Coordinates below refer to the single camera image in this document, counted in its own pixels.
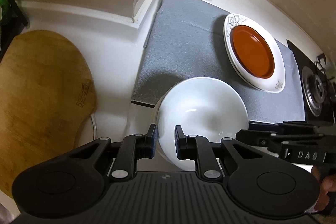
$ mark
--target hand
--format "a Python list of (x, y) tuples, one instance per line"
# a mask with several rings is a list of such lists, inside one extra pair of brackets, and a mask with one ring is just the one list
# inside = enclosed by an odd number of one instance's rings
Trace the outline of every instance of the hand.
[[(321, 182), (321, 174), (316, 166), (313, 166), (311, 169), (313, 176)], [(329, 203), (329, 197), (327, 196), (328, 192), (336, 191), (336, 174), (326, 176), (320, 186), (320, 196), (315, 205), (315, 210), (322, 211)]]

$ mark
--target wooden cutting board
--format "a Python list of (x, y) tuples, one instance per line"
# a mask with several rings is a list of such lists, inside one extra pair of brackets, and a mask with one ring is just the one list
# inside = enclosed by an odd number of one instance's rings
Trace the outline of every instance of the wooden cutting board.
[(11, 196), (20, 172), (73, 149), (95, 105), (89, 67), (68, 39), (15, 37), (0, 62), (0, 189)]

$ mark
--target kitchen counter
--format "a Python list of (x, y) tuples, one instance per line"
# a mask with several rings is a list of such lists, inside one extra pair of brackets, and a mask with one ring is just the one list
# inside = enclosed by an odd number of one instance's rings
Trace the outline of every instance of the kitchen counter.
[[(250, 17), (287, 46), (291, 40), (311, 60), (319, 47), (283, 12), (268, 0), (204, 0), (232, 13)], [(60, 33), (81, 51), (90, 67), (97, 93), (97, 138), (121, 141), (125, 134), (146, 133), (152, 109), (130, 105), (140, 66), (143, 45), (160, 0), (144, 1), (133, 20), (95, 10), (67, 5), (25, 1), (30, 18), (28, 30), (47, 29)], [(178, 170), (157, 155), (139, 161), (138, 170)], [(13, 201), (0, 193), (0, 203), (15, 215)]]

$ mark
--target gray mat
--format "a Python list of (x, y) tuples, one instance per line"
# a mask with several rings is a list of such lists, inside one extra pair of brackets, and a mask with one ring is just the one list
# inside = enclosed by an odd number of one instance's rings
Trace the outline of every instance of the gray mat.
[(250, 87), (237, 75), (226, 53), (223, 25), (227, 14), (201, 0), (163, 0), (132, 100), (155, 105), (178, 82), (209, 76), (239, 93), (252, 121), (304, 121), (300, 75), (292, 51), (277, 41), (286, 71), (282, 92), (266, 93)]

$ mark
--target stove burner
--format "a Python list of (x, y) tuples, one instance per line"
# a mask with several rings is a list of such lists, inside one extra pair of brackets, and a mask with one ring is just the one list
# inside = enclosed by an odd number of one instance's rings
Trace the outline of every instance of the stove burner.
[(305, 66), (302, 69), (302, 84), (308, 107), (314, 116), (318, 117), (322, 111), (322, 103), (325, 99), (323, 83), (320, 77)]

